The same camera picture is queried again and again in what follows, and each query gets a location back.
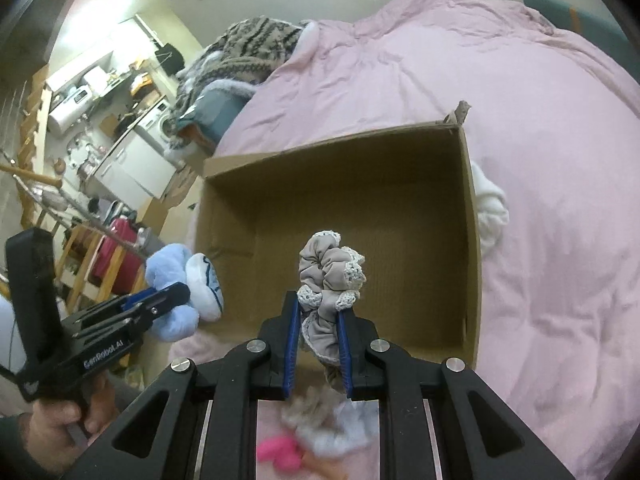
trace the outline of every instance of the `blue plush toy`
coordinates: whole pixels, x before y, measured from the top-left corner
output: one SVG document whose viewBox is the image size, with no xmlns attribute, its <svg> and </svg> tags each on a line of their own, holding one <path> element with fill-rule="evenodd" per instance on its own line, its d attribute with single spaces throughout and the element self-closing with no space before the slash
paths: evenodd
<svg viewBox="0 0 640 480">
<path fill-rule="evenodd" d="M 224 301 L 216 271 L 204 254 L 191 254 L 182 244 L 170 244 L 146 261 L 146 282 L 160 290 L 173 283 L 185 283 L 191 299 L 154 321 L 151 332 L 162 341 L 178 341 L 196 332 L 198 320 L 217 321 Z"/>
</svg>

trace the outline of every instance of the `metal screw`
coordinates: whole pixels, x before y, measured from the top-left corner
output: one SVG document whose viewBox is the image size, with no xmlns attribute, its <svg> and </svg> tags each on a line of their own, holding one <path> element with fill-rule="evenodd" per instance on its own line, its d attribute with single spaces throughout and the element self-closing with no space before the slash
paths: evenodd
<svg viewBox="0 0 640 480">
<path fill-rule="evenodd" d="M 171 370 L 179 374 L 186 372 L 191 367 L 191 361 L 186 357 L 178 357 L 171 361 Z"/>
<path fill-rule="evenodd" d="M 461 372 L 465 369 L 465 362 L 457 357 L 447 359 L 447 368 L 452 372 Z"/>
<path fill-rule="evenodd" d="M 384 339 L 374 339 L 369 346 L 374 352 L 386 352 L 391 348 L 389 342 Z"/>
<path fill-rule="evenodd" d="M 259 354 L 265 348 L 267 348 L 267 343 L 265 343 L 262 339 L 252 339 L 246 344 L 246 349 L 249 352 L 253 352 L 254 354 Z"/>
</svg>

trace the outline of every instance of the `dark sleeve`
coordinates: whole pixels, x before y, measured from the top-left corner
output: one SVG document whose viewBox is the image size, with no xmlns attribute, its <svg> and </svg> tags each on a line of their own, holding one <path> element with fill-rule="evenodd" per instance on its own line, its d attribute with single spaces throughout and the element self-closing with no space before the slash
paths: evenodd
<svg viewBox="0 0 640 480">
<path fill-rule="evenodd" d="M 57 477 L 41 468 L 22 444 L 21 423 L 28 413 L 0 418 L 0 478 L 11 480 L 55 480 Z"/>
</svg>

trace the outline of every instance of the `open cardboard box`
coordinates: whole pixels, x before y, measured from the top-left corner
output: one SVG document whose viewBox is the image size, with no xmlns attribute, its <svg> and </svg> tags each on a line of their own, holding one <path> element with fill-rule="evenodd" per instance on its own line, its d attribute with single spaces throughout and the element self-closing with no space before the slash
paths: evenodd
<svg viewBox="0 0 640 480">
<path fill-rule="evenodd" d="M 480 253 L 465 135 L 458 124 L 403 126 L 282 153 L 210 158 L 196 250 L 213 262 L 225 312 L 204 326 L 255 337 L 297 290 L 299 252 L 331 229 L 364 254 L 354 309 L 412 355 L 473 365 Z"/>
</svg>

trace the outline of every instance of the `bed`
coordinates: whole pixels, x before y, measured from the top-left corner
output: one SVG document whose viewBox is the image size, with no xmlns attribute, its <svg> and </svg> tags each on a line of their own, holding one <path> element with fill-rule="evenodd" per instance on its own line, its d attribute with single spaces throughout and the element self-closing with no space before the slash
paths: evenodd
<svg viewBox="0 0 640 480">
<path fill-rule="evenodd" d="M 602 479 L 640 421 L 640 86 L 611 58 L 517 2 L 393 0 L 307 25 L 216 156 L 440 120 L 460 100 L 511 218 L 482 261 L 476 370 L 576 478 Z M 171 354 L 221 351 L 197 334 Z M 350 478 L 377 477 L 373 448 Z"/>
</svg>

